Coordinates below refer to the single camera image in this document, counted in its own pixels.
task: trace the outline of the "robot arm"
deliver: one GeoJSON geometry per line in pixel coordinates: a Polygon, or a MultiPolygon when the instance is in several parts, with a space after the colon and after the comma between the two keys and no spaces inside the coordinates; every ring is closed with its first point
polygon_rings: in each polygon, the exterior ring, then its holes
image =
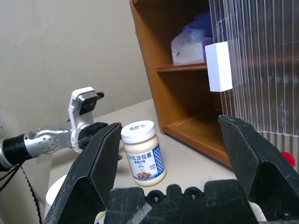
{"type": "Polygon", "coordinates": [[[8,171],[15,165],[54,153],[62,148],[73,148],[81,153],[90,138],[106,123],[94,123],[92,111],[97,100],[104,97],[91,87],[75,90],[70,99],[70,120],[61,126],[46,126],[36,133],[28,132],[0,143],[0,171],[8,171]]]}

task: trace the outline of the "wooden cabinet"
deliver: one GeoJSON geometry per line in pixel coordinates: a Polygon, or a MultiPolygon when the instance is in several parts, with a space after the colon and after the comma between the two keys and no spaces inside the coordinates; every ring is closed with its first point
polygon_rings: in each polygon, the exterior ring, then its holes
{"type": "Polygon", "coordinates": [[[208,0],[130,0],[161,130],[230,165],[218,115],[219,93],[211,93],[206,63],[172,65],[171,41],[208,0]]]}

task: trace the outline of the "jar label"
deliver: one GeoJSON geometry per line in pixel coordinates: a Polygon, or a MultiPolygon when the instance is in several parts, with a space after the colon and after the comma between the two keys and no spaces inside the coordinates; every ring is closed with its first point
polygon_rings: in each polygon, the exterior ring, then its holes
{"type": "Polygon", "coordinates": [[[127,153],[129,164],[135,179],[152,180],[165,170],[160,146],[141,154],[127,153]]]}

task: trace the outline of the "beige table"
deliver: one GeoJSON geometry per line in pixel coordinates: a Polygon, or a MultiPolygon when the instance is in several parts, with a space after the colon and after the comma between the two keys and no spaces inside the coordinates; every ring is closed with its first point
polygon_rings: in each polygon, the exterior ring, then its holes
{"type": "MultiPolygon", "coordinates": [[[[152,120],[155,123],[166,167],[166,176],[159,184],[151,187],[142,187],[145,195],[154,189],[166,193],[167,186],[174,183],[178,184],[184,192],[188,187],[197,187],[200,190],[204,190],[204,184],[207,181],[235,179],[234,173],[228,167],[193,150],[172,137],[161,134],[152,100],[147,100],[95,119],[95,121],[107,122],[109,124],[121,122],[123,126],[139,120],[152,120]]],[[[139,186],[134,182],[122,142],[120,143],[120,155],[123,156],[123,159],[118,163],[114,188],[139,186]]],[[[49,188],[60,177],[68,173],[76,157],[77,155],[72,149],[64,149],[54,153],[49,188]]]]}

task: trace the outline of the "red object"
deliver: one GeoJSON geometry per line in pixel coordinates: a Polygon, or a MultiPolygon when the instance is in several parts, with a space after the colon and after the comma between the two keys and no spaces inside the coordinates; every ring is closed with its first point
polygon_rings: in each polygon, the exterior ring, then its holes
{"type": "Polygon", "coordinates": [[[295,158],[292,154],[287,152],[281,152],[281,154],[285,157],[285,159],[289,162],[289,164],[294,167],[296,165],[295,158]]]}

